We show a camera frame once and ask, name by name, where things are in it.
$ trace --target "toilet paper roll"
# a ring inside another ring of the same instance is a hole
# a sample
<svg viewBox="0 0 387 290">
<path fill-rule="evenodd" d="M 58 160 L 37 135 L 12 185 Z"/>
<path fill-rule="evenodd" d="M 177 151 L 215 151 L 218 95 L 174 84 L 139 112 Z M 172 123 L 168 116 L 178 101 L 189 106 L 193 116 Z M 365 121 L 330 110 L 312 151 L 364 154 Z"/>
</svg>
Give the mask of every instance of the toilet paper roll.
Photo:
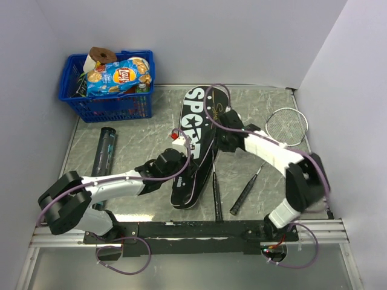
<svg viewBox="0 0 387 290">
<path fill-rule="evenodd" d="M 83 65 L 83 71 L 88 73 L 96 67 L 96 63 L 100 62 L 102 65 L 107 63 L 116 62 L 117 56 L 111 50 L 100 47 L 92 47 L 87 55 L 85 64 Z"/>
</svg>

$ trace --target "red cap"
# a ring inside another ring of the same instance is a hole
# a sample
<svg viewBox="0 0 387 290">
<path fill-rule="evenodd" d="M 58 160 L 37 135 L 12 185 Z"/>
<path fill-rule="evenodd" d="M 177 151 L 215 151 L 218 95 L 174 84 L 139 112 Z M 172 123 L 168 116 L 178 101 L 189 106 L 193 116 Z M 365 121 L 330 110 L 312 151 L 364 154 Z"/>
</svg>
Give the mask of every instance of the red cap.
<svg viewBox="0 0 387 290">
<path fill-rule="evenodd" d="M 172 138 L 173 140 L 176 140 L 177 138 L 179 138 L 179 136 L 178 136 L 176 133 L 172 133 L 172 134 L 171 134 L 171 138 Z"/>
</svg>

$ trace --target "white panel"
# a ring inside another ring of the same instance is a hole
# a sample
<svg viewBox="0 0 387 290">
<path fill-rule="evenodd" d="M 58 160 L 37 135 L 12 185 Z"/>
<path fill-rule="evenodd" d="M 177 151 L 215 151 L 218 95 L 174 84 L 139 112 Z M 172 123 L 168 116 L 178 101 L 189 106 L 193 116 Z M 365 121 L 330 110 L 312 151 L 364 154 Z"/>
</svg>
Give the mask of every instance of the white panel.
<svg viewBox="0 0 387 290">
<path fill-rule="evenodd" d="M 37 3 L 0 9 L 1 289 L 14 289 L 39 212 L 57 179 L 74 114 L 57 100 L 65 54 Z"/>
<path fill-rule="evenodd" d="M 157 83 L 298 88 L 346 0 L 37 0 L 67 53 L 150 49 Z"/>
<path fill-rule="evenodd" d="M 387 1 L 349 0 L 296 94 L 366 289 L 386 289 Z"/>
</svg>

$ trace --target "black skateboard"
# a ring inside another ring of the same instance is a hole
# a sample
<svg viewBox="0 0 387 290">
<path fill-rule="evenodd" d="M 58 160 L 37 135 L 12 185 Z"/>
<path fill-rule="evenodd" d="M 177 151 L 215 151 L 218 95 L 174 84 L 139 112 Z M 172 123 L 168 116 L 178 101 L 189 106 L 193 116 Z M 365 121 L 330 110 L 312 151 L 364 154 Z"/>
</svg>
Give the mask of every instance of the black skateboard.
<svg viewBox="0 0 387 290">
<path fill-rule="evenodd" d="M 215 128 L 207 119 L 203 107 L 203 97 L 208 86 L 192 88 L 184 96 L 180 113 L 180 129 L 192 140 L 193 161 L 199 165 L 193 177 L 174 179 L 171 193 L 171 204 L 178 209 L 193 207 L 210 176 L 212 159 L 216 158 L 217 149 L 214 146 Z M 212 88 L 207 99 L 209 114 L 217 120 L 229 104 L 227 94 L 218 88 Z"/>
</svg>

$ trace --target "black cylinder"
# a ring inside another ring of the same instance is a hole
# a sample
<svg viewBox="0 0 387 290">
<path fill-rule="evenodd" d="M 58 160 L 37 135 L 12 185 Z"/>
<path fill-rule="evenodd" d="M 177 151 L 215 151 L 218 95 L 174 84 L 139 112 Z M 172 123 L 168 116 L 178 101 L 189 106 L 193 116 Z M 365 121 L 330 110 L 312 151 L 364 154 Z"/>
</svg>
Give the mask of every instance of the black cylinder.
<svg viewBox="0 0 387 290">
<path fill-rule="evenodd" d="M 99 136 L 98 147 L 91 176 L 97 177 L 111 174 L 116 136 L 117 135 L 115 134 L 115 130 L 113 128 L 101 128 L 101 134 Z M 102 210 L 104 207 L 105 202 L 93 205 L 93 208 L 96 210 Z"/>
</svg>

